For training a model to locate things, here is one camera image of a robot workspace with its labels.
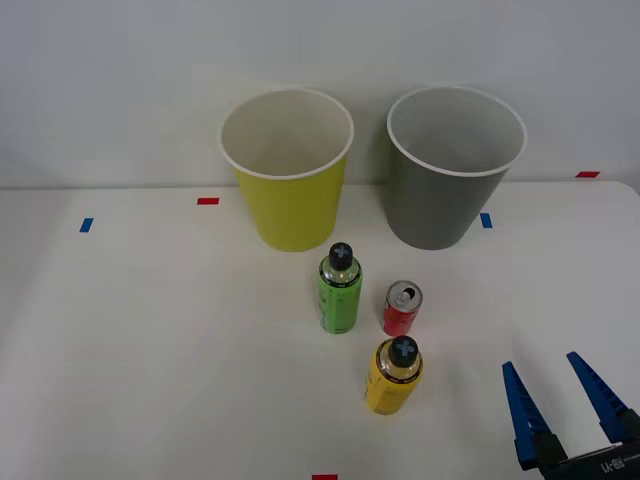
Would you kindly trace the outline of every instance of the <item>blue tape marker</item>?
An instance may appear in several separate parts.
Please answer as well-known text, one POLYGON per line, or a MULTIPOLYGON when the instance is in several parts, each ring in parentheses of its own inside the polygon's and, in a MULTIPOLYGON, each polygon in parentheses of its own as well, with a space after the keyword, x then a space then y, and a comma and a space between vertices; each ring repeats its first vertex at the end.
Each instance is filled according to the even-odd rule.
POLYGON ((84 222, 82 222, 82 226, 80 227, 80 233, 87 233, 91 228, 92 223, 93 218, 85 218, 84 222))
POLYGON ((482 221, 482 228, 493 228, 493 224, 491 223, 491 217, 488 213, 481 213, 480 220, 482 221))

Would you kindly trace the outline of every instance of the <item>black spray cap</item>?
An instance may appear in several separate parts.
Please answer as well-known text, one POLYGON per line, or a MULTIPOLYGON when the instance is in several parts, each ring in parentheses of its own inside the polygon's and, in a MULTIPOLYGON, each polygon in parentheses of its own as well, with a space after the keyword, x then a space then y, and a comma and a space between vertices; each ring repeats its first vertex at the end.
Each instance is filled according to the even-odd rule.
POLYGON ((418 356, 418 344, 406 335, 396 337, 389 346, 389 360, 398 368, 409 368, 418 356))
POLYGON ((338 242, 331 245, 329 263, 336 270, 346 270, 353 263, 353 251, 349 244, 338 242))

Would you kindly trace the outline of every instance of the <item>can lid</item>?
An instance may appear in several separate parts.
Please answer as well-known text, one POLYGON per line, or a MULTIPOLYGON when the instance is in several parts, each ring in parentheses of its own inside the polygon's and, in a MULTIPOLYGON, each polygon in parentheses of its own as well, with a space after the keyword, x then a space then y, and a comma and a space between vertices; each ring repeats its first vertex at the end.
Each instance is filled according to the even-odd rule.
POLYGON ((422 305, 422 291, 408 280, 400 280, 389 287, 387 301, 401 312, 415 312, 422 305))
POLYGON ((391 341, 391 345, 389 345, 389 360, 396 367, 409 368, 415 363, 417 357, 418 344, 413 338, 402 335, 391 341))
POLYGON ((336 270, 346 270, 353 263, 353 251, 348 243, 338 242, 329 249, 329 264, 336 270))

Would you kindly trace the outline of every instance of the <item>paper cup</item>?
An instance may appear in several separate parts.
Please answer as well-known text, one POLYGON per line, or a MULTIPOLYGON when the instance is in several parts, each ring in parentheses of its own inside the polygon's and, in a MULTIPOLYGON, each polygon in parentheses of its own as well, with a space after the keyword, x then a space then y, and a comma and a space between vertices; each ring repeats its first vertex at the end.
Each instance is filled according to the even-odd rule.
POLYGON ((518 114, 465 87, 422 88, 391 107, 387 221, 426 250, 462 238, 527 144, 518 114))
POLYGON ((331 235, 353 130, 340 102, 306 89, 268 92, 227 115, 218 143, 267 244, 301 252, 331 235))

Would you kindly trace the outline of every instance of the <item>gray paper cup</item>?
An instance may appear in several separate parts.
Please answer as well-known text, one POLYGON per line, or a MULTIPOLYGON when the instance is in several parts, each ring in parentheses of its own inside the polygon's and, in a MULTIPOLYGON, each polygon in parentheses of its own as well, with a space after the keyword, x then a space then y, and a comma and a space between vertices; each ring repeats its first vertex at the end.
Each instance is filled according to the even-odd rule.
POLYGON ((509 105, 466 87, 407 93, 391 107, 387 130, 387 221, 400 240, 425 250, 462 238, 527 144, 509 105))

